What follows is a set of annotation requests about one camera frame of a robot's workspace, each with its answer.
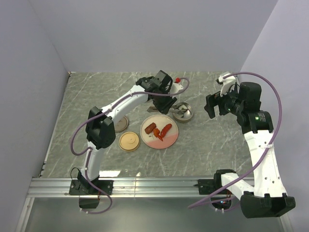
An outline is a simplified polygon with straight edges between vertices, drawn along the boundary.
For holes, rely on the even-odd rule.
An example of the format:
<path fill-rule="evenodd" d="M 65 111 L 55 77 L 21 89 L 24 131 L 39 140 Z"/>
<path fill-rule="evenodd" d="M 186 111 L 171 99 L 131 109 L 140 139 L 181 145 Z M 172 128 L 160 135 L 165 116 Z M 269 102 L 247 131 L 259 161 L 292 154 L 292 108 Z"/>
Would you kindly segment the metal tongs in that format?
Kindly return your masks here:
<path fill-rule="evenodd" d="M 159 111 L 155 106 L 150 106 L 150 107 L 147 109 L 147 112 L 148 112 L 148 113 L 154 113 L 154 112 L 160 112 L 160 113 L 162 113 L 162 112 Z M 173 106 L 171 106 L 171 107 L 169 108 L 168 111 L 166 111 L 166 112 L 163 113 L 163 114 L 167 115 L 168 113 L 174 113 L 174 114 L 182 115 L 182 116 L 183 116 L 186 112 L 190 112 L 190 110 L 187 109 L 187 108 L 182 108 L 182 109 L 180 109 L 180 108 L 177 107 L 176 105 L 173 105 Z"/>

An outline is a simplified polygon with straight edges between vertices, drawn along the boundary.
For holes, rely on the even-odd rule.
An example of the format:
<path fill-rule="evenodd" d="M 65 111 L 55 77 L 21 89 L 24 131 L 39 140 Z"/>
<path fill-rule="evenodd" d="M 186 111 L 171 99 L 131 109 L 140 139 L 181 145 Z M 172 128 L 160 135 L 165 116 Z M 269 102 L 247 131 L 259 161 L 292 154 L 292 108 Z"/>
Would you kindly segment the red sausage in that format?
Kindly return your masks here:
<path fill-rule="evenodd" d="M 161 130 L 161 133 L 160 133 L 160 136 L 162 138 L 164 138 L 167 134 L 167 132 L 172 128 L 172 124 L 167 124 L 162 130 Z"/>

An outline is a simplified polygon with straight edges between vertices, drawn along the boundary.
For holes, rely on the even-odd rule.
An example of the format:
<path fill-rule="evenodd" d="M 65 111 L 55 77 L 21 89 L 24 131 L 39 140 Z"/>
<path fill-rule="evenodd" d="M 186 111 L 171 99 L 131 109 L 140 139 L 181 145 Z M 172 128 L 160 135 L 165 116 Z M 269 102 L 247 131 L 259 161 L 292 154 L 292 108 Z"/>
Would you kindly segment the orange carrot piece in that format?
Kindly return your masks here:
<path fill-rule="evenodd" d="M 159 140 L 163 141 L 163 138 L 162 138 L 161 135 L 160 135 L 160 130 L 159 130 L 158 128 L 155 128 L 155 129 L 153 130 L 153 134 L 154 134 L 154 136 L 155 136 L 156 138 L 158 138 Z"/>

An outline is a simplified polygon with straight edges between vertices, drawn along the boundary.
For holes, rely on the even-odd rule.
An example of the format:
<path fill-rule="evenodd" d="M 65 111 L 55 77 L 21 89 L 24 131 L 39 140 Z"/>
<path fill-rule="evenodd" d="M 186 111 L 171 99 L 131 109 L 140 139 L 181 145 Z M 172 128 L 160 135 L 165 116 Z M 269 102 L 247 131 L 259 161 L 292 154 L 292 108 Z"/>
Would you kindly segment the brown meat slice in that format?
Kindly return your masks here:
<path fill-rule="evenodd" d="M 156 124 L 155 123 L 151 123 L 144 130 L 145 130 L 146 134 L 150 134 L 155 128 L 156 128 Z"/>

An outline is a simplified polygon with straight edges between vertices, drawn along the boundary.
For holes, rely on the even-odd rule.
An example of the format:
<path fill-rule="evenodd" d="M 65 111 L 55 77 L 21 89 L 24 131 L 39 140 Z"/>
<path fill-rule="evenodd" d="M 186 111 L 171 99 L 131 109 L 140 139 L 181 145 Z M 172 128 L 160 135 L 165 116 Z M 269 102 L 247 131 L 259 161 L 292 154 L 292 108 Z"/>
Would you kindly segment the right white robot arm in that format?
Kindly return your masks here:
<path fill-rule="evenodd" d="M 231 85 L 224 95 L 217 92 L 206 96 L 204 107 L 210 118 L 215 117 L 214 108 L 218 107 L 221 116 L 231 113 L 241 126 L 254 167 L 254 185 L 238 181 L 235 171 L 225 169 L 214 174 L 213 188 L 218 193 L 229 190 L 234 194 L 246 218 L 281 217 L 296 206 L 281 181 L 271 141 L 275 134 L 272 118 L 269 112 L 260 109 L 261 92 L 257 83 Z"/>

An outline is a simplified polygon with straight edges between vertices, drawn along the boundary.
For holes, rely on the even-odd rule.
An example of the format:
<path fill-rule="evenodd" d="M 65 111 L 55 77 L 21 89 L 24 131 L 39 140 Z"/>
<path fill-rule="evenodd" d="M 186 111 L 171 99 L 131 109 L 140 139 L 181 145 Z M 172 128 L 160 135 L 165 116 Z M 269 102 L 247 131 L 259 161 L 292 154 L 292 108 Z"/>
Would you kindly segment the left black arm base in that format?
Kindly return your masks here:
<path fill-rule="evenodd" d="M 112 180 L 93 180 L 92 185 L 86 179 L 73 179 L 69 195 L 79 197 L 79 207 L 86 210 L 97 209 L 102 197 L 109 197 L 113 190 Z"/>

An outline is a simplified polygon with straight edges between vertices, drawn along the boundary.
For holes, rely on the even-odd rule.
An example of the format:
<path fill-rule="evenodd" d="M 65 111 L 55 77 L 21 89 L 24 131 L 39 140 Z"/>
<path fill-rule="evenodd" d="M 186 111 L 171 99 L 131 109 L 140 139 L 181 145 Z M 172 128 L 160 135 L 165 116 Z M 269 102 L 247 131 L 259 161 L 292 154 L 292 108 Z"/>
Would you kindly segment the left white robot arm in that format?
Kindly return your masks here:
<path fill-rule="evenodd" d="M 175 83 L 164 71 L 156 76 L 143 77 L 122 97 L 102 108 L 93 107 L 86 125 L 87 155 L 81 170 L 83 180 L 80 188 L 86 194 L 93 194 L 98 188 L 100 163 L 108 147 L 116 138 L 114 126 L 127 113 L 142 103 L 152 100 L 162 114 L 167 114 L 176 102 L 175 96 L 186 88 Z"/>

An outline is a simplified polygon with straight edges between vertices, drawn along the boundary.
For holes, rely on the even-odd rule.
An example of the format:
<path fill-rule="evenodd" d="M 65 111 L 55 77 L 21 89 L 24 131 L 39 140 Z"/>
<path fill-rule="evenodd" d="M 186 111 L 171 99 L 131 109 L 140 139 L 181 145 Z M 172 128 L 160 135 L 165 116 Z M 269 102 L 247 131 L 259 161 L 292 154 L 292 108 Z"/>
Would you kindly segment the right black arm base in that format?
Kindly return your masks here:
<path fill-rule="evenodd" d="M 199 195 L 209 195 L 220 187 L 215 186 L 213 179 L 198 179 L 196 187 L 198 187 Z M 223 197 L 212 197 L 210 198 L 211 206 L 218 210 L 228 210 L 232 206 L 232 200 L 224 200 L 225 198 L 231 198 L 231 192 L 227 189 L 221 191 L 219 194 Z"/>

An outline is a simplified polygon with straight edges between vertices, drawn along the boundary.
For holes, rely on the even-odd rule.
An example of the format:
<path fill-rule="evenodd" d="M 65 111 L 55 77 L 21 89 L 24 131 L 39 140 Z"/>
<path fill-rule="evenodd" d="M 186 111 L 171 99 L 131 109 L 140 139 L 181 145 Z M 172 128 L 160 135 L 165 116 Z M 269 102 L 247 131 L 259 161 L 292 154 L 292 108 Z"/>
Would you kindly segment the right round metal tin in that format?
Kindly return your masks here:
<path fill-rule="evenodd" d="M 190 104 L 186 103 L 186 102 L 180 102 L 178 104 L 176 104 L 177 107 L 179 107 L 180 109 L 182 108 L 187 108 L 190 110 L 190 112 L 186 112 L 183 116 L 182 115 L 177 115 L 172 113 L 174 119 L 180 123 L 187 123 L 189 121 L 192 120 L 193 116 L 194 116 L 194 111 L 193 108 Z"/>

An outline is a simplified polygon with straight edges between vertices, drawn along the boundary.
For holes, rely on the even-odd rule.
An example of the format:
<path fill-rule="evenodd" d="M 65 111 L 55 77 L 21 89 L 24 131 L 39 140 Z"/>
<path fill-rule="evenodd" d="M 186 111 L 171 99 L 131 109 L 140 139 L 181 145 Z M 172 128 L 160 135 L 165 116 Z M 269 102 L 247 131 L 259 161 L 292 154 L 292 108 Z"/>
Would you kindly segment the pink white round plate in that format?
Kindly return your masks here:
<path fill-rule="evenodd" d="M 152 132 L 149 134 L 145 132 L 145 129 L 151 123 L 155 123 L 156 127 L 160 131 L 162 131 L 162 129 L 167 124 L 171 124 L 171 128 L 166 133 L 166 135 L 162 138 L 163 139 L 162 141 L 159 138 L 155 137 Z M 165 149 L 165 148 L 172 146 L 176 142 L 179 136 L 179 129 L 178 129 L 176 122 L 172 118 L 166 115 L 152 115 L 146 118 L 141 124 L 140 136 L 143 142 L 149 147 L 154 148 L 154 149 Z"/>

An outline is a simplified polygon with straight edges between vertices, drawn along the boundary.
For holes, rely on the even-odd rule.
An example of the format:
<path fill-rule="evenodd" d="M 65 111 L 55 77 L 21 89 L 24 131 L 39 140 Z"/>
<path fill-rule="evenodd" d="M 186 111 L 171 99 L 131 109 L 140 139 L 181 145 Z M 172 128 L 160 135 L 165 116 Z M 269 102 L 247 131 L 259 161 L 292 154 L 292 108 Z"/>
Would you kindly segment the dark brown round lid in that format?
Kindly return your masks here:
<path fill-rule="evenodd" d="M 125 131 L 129 126 L 129 120 L 126 116 L 123 116 L 115 125 L 114 130 L 116 133 Z"/>

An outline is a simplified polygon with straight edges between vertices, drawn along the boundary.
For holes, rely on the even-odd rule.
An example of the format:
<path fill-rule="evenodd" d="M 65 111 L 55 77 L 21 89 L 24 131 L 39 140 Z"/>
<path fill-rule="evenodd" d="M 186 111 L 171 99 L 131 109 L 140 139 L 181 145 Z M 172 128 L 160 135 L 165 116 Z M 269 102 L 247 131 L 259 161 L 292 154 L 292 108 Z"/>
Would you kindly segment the tan round lid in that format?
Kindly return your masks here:
<path fill-rule="evenodd" d="M 123 133 L 119 138 L 119 146 L 126 152 L 132 152 L 140 146 L 139 136 L 131 131 Z"/>

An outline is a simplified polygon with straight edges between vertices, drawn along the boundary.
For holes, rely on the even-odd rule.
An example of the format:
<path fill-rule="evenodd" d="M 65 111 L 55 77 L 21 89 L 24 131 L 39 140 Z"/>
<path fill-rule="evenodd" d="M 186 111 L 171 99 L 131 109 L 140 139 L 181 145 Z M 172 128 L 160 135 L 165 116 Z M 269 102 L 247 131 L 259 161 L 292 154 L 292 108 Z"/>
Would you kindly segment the aluminium rail frame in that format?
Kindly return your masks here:
<path fill-rule="evenodd" d="M 32 179 L 17 224 L 18 232 L 291 232 L 289 217 L 247 219 L 239 207 L 211 205 L 188 210 L 199 195 L 198 179 L 210 177 L 107 177 L 110 198 L 82 210 L 70 196 L 72 178 Z"/>

